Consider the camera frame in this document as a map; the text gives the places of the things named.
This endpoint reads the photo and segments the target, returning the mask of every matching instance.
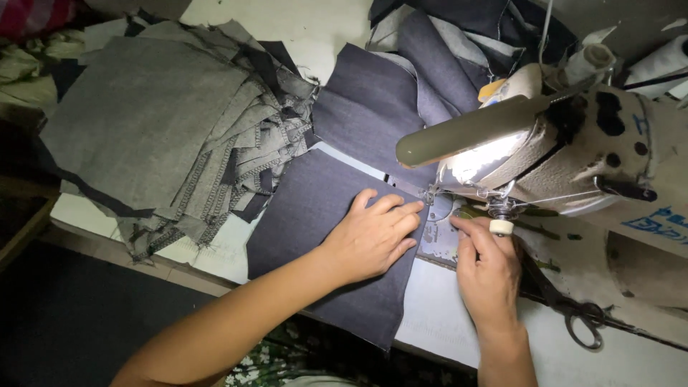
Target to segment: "finger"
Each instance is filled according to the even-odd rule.
[[[368,205],[368,200],[376,197],[378,195],[378,192],[372,188],[366,188],[362,190],[356,197],[354,198],[353,203],[351,204],[351,209],[349,209],[350,213],[356,213],[359,211],[363,211],[365,207]]]
[[[475,259],[477,251],[473,245],[471,237],[464,234],[463,238],[459,238],[459,247],[457,249],[458,260],[456,262],[457,275],[472,275],[475,272]]]
[[[389,212],[390,209],[404,204],[404,198],[399,195],[389,194],[385,195],[380,200],[370,206],[369,210],[377,215],[382,215]]]
[[[387,268],[401,258],[401,256],[404,255],[404,253],[406,253],[410,248],[414,247],[416,243],[416,240],[413,238],[405,238],[399,242],[394,250],[392,250],[387,256]]]
[[[424,206],[425,204],[423,204],[423,202],[421,201],[407,203],[403,206],[399,206],[395,209],[392,209],[387,216],[391,220],[392,224],[396,224],[399,220],[402,220],[406,215],[409,215],[410,213],[420,212],[421,210],[423,210]]]
[[[492,221],[492,219],[481,216],[479,218],[473,218],[471,219],[471,221],[473,223],[478,223],[479,225],[489,230],[490,222]],[[507,257],[512,258],[516,256],[514,241],[511,236],[496,236],[493,234],[492,239],[495,240],[495,243],[497,243],[499,249],[502,250]]]
[[[454,227],[471,237],[473,246],[480,253],[481,261],[489,262],[493,257],[504,256],[492,233],[482,224],[468,219],[461,219],[458,216],[452,216],[449,221]]]
[[[399,237],[399,239],[409,235],[413,230],[417,229],[420,225],[420,216],[417,213],[412,212],[405,217],[401,218],[394,225],[394,233]]]

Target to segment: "industrial sewing machine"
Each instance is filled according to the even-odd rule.
[[[497,235],[510,234],[528,207],[554,210],[632,239],[610,243],[642,242],[643,259],[656,260],[648,267],[688,270],[688,109],[595,76],[550,95],[542,94],[546,81],[538,64],[527,65],[481,109],[398,142],[406,167],[439,161],[427,204],[445,192],[481,200]],[[634,275],[661,282],[665,273]],[[682,282],[656,304],[687,308]]]

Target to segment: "left hand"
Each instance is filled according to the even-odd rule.
[[[366,208],[377,196],[374,189],[362,190],[349,213],[332,230],[318,249],[334,265],[345,284],[363,281],[387,272],[406,250],[416,245],[406,235],[418,228],[423,202],[404,205],[399,195],[386,195]]]

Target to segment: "white table surface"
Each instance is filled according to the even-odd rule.
[[[193,0],[181,20],[197,25],[220,24],[235,19],[258,40],[283,41],[294,62],[302,66],[299,69],[303,75],[317,76],[326,81],[334,68],[336,54],[346,42],[358,46],[365,44],[369,34],[367,13],[370,3],[370,0]],[[318,147],[375,177],[383,178],[382,172],[322,143]],[[51,216],[59,222],[121,241],[116,221],[106,217],[87,199],[63,194]],[[248,271],[245,245],[257,221],[246,224],[238,217],[231,216],[210,247],[199,249],[185,237],[157,252],[157,255],[243,284],[247,281]],[[577,247],[567,243],[570,241],[564,241],[557,248],[551,248],[547,242],[538,242],[537,236],[533,237],[534,243],[540,243],[539,248],[561,258],[558,262],[560,265],[579,267],[577,260],[583,260],[590,267],[601,261],[599,255],[603,254],[604,248],[603,230],[574,219],[547,222],[554,222],[549,225],[550,228],[570,229],[573,225],[585,240],[584,244]],[[552,281],[557,286],[580,285],[572,293],[588,288],[588,298],[602,297],[605,302],[623,302],[609,296],[614,293],[610,289],[606,292],[590,290],[609,287],[610,279],[601,275],[601,272],[593,270],[585,275],[552,278]],[[637,305],[630,306],[630,310],[634,308],[645,311]],[[605,328],[601,330],[605,341],[603,350],[591,353],[569,337],[560,314],[525,299],[519,301],[519,312],[528,327],[541,386],[688,384],[688,367],[685,367],[688,353],[685,351],[631,333]],[[688,343],[686,321],[676,317],[647,316],[646,313],[627,313],[623,319],[626,322],[629,322],[629,318],[636,319],[642,324],[649,324],[652,330],[661,332],[663,337],[668,335],[674,341]],[[582,323],[575,324],[577,330],[581,326]],[[423,260],[414,262],[405,293],[405,313],[396,339],[477,367],[480,354],[475,329],[459,296],[453,271]]]

